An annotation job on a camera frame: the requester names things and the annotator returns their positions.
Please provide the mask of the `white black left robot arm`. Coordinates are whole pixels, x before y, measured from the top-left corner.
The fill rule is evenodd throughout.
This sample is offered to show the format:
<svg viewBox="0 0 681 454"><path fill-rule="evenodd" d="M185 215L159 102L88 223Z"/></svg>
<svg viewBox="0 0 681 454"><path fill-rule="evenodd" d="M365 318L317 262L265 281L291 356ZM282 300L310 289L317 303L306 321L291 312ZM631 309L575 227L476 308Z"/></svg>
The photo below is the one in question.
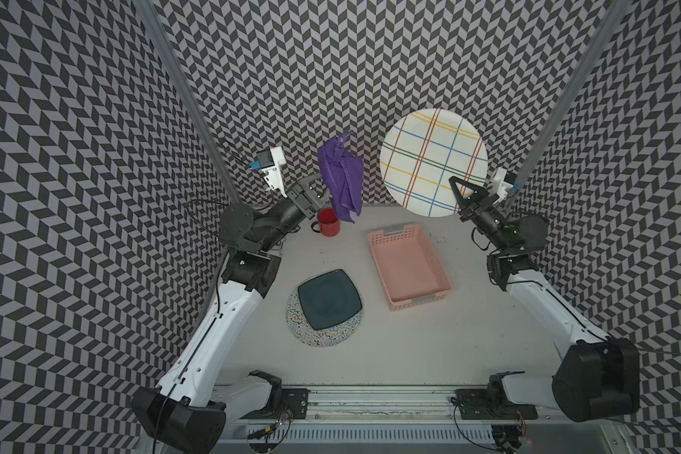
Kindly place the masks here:
<svg viewBox="0 0 681 454"><path fill-rule="evenodd" d="M215 396L219 373L251 315L267 296L281 264L272 249L330 199L320 174L297 181L267 211L244 202L225 207L218 239L228 255L219 268L211 301L179 359L153 388L139 388L131 408L151 437L151 450L209 453L228 424L247 415L277 417L282 381L255 370Z"/></svg>

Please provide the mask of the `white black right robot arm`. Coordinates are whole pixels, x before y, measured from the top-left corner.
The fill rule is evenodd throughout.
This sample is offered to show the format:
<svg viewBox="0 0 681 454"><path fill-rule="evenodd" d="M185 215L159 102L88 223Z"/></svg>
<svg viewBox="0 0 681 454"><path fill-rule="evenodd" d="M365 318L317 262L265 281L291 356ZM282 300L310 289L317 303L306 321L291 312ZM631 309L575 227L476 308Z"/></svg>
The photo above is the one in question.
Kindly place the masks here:
<svg viewBox="0 0 681 454"><path fill-rule="evenodd" d="M533 260L546 244L549 223L537 214L507 219L499 199L484 187L450 177L462 221L487 238L490 282L514 297L548 334L560 357L556 372L536 378L522 371L497 373L487 385L487 410L544 407L573 422L635 414L641 404L639 349L588 321Z"/></svg>

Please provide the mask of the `plaid striped round plate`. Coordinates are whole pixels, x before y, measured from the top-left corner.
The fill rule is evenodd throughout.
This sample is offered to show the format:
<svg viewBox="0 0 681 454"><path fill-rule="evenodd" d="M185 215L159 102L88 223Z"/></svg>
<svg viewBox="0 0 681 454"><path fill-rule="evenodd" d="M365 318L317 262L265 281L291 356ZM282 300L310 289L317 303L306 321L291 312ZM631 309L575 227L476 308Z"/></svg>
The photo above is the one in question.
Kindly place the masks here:
<svg viewBox="0 0 681 454"><path fill-rule="evenodd" d="M378 169L399 206L422 217L447 217L459 209L449 180L483 187L488 153L479 131L461 115L424 109L391 126L380 145Z"/></svg>

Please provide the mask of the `purple microfibre cloth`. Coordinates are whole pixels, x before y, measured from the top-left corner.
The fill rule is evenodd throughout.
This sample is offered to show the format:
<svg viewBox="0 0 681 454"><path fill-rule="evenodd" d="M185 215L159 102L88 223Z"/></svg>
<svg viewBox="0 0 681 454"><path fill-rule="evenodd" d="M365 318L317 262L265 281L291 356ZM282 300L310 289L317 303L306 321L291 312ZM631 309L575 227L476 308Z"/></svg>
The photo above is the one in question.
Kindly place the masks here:
<svg viewBox="0 0 681 454"><path fill-rule="evenodd" d="M351 214L361 215L364 164L346 149L355 134L346 131L325 142L317 153L319 169L330 192L331 205L340 221L354 223Z"/></svg>

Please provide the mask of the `colourful squiggle pattern plate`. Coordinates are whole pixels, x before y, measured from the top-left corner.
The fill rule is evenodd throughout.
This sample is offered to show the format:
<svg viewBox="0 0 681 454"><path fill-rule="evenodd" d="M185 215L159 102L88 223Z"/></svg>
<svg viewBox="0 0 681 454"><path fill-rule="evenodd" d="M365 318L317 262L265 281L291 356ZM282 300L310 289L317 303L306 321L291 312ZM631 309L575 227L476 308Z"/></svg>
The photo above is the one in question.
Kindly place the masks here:
<svg viewBox="0 0 681 454"><path fill-rule="evenodd" d="M350 319L321 330L310 325L302 310L298 289L294 289L286 307L286 322L291 334L305 345L312 347L332 347L347 341L361 326L364 311L361 309Z"/></svg>

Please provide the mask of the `dark teal square plate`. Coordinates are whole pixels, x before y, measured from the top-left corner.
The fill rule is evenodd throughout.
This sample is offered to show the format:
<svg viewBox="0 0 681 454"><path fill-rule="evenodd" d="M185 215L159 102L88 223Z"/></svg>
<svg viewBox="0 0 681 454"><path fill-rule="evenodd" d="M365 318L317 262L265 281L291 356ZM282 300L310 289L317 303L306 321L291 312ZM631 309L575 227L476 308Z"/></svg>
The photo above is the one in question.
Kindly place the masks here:
<svg viewBox="0 0 681 454"><path fill-rule="evenodd" d="M343 270L327 272L302 283L298 297L306 320L316 331L345 323L362 310L361 296Z"/></svg>

